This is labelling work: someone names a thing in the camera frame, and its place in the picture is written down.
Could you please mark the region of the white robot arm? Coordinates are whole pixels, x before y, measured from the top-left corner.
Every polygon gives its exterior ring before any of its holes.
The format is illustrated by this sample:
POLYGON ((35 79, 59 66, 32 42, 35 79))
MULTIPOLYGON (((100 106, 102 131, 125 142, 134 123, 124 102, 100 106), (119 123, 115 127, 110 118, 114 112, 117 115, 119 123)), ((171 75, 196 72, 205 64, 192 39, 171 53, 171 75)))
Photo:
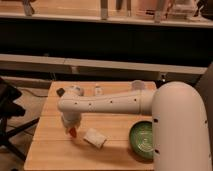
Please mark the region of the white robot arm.
POLYGON ((85 96, 69 87, 58 102, 62 123, 78 125, 83 113, 148 114, 152 117, 155 171, 213 171, 209 125, 198 91, 184 82, 85 96))

